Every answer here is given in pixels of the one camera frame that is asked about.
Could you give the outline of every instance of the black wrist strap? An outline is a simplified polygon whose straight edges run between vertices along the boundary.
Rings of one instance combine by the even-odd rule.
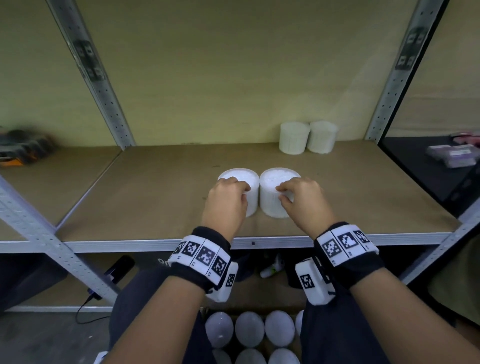
[[[170,275],[183,278],[205,293],[221,287],[231,258],[228,241],[217,231],[197,227],[182,239],[168,259]]]
[[[347,289],[384,267],[378,248],[356,225],[344,221],[330,226],[313,245],[322,266]]]

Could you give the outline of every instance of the yellow wall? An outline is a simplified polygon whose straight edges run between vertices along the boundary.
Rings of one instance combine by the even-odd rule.
[[[139,145],[362,139],[416,0],[78,0]]]
[[[45,1],[1,2],[0,75],[1,126],[65,146],[115,145]]]
[[[480,129],[480,1],[450,1],[388,136]]]

